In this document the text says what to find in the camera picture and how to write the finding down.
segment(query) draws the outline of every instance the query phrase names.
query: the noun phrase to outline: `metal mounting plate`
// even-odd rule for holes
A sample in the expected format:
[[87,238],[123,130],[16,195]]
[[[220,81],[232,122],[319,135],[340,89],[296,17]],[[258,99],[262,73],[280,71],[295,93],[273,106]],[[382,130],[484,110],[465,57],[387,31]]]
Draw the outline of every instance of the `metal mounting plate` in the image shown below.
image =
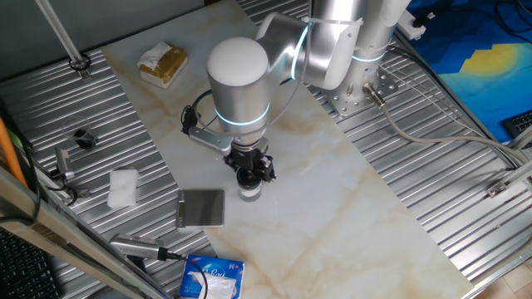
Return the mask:
[[[386,98],[394,94],[398,90],[398,87],[391,76],[379,74],[375,89],[382,98]],[[348,96],[347,91],[339,93],[337,90],[323,91],[323,93],[338,114],[343,117],[351,116],[370,105],[374,105],[366,95],[355,96],[356,93],[353,93]]]

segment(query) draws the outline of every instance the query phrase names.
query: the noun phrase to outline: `metal clamp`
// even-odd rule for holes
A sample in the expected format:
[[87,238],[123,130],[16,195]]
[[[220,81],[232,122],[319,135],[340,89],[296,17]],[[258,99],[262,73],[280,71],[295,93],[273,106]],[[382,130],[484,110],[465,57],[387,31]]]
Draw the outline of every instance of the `metal clamp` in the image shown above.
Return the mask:
[[532,192],[532,161],[527,164],[521,165],[511,174],[506,175],[504,178],[500,179],[496,184],[489,187],[486,192],[491,198],[497,196],[511,186],[523,182],[528,190]]
[[196,126],[190,127],[189,137],[195,143],[203,145],[207,149],[213,150],[223,156],[231,152],[233,137],[214,135]]

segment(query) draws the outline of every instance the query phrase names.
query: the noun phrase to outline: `white marble board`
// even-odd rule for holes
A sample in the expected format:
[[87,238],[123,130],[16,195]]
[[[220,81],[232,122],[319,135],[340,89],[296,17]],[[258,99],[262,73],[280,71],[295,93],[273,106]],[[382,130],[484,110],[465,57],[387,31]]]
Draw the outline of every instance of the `white marble board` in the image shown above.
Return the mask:
[[[472,285],[305,88],[268,128],[278,179],[256,202],[239,199],[235,174],[222,157],[180,132],[184,106],[209,89],[210,49],[228,37],[253,38],[256,31],[228,0],[102,49],[177,184],[226,191],[225,226],[205,233],[220,257],[246,262],[243,298],[465,295]],[[136,66],[161,41],[189,53],[167,90],[141,80]],[[279,89],[270,117],[294,87]],[[214,116],[210,97],[200,110],[206,120]]]

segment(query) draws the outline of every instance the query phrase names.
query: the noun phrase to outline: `black keyboard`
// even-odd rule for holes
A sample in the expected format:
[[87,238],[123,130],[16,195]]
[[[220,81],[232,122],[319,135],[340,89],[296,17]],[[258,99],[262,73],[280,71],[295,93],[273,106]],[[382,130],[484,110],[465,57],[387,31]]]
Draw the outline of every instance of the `black keyboard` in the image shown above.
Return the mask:
[[[502,125],[505,127],[510,137],[514,139],[532,125],[532,111],[510,117],[508,120],[503,120]],[[529,148],[530,146],[532,146],[532,142],[527,144],[524,149]]]
[[39,248],[0,228],[0,298],[61,296],[50,258]]

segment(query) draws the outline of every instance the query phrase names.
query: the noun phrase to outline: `gray cable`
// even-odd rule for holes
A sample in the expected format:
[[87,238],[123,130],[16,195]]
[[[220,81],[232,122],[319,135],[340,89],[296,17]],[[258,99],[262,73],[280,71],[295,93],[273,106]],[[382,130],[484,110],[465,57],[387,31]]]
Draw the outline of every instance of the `gray cable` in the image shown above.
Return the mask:
[[442,138],[419,138],[419,137],[414,137],[412,135],[409,135],[405,131],[401,130],[401,128],[399,128],[399,126],[396,124],[396,122],[392,119],[392,116],[390,115],[390,112],[388,112],[388,109],[386,108],[386,106],[381,107],[381,110],[382,110],[382,113],[384,113],[384,116],[386,116],[386,118],[390,122],[390,125],[392,126],[392,128],[399,135],[401,135],[403,138],[408,139],[410,141],[420,142],[420,143],[440,143],[440,142],[451,142],[451,141],[457,141],[457,140],[476,141],[476,142],[481,142],[483,144],[491,145],[491,146],[494,146],[494,147],[496,147],[498,149],[501,149],[504,152],[513,155],[522,164],[526,164],[528,162],[526,157],[523,154],[521,154],[520,152],[518,152],[516,150],[513,150],[513,149],[509,148],[506,145],[502,145],[499,142],[496,142],[496,141],[493,141],[493,140],[488,140],[488,139],[482,138],[482,137],[476,137],[476,136],[449,136],[449,137],[442,137]]

